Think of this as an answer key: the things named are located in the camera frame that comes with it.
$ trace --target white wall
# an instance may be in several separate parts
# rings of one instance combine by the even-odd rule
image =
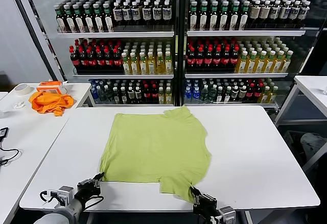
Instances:
[[[0,85],[50,79],[15,0],[0,2]]]

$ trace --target orange cloth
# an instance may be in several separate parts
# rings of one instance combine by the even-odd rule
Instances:
[[[38,113],[53,112],[55,116],[61,116],[65,108],[70,108],[74,104],[74,99],[67,94],[40,91],[32,94],[29,102]]]

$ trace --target table leg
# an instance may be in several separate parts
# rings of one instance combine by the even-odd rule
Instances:
[[[294,99],[296,98],[296,96],[299,93],[299,89],[298,89],[298,85],[295,83],[295,85],[293,86],[290,94],[288,95],[288,97],[286,98],[284,104],[282,105],[282,109],[279,111],[276,119],[275,119],[275,126],[278,127],[280,121],[283,120],[283,117],[285,116],[285,114],[287,113],[287,111],[290,109]]]

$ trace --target black cable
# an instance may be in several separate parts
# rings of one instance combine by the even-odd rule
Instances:
[[[99,201],[95,202],[94,204],[91,204],[91,205],[87,206],[84,210],[86,210],[86,209],[88,209],[88,208],[90,208],[90,207],[92,207],[92,206],[94,206],[94,205],[96,205],[96,204],[98,204],[98,203],[100,203],[101,201],[104,200],[103,196],[93,196],[89,200],[93,200],[93,199],[96,199],[96,198],[101,198],[101,199]]]

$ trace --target green t-shirt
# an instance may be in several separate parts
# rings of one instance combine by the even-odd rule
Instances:
[[[206,130],[181,107],[164,114],[117,114],[100,164],[104,181],[160,182],[161,193],[193,202],[190,186],[206,174]]]

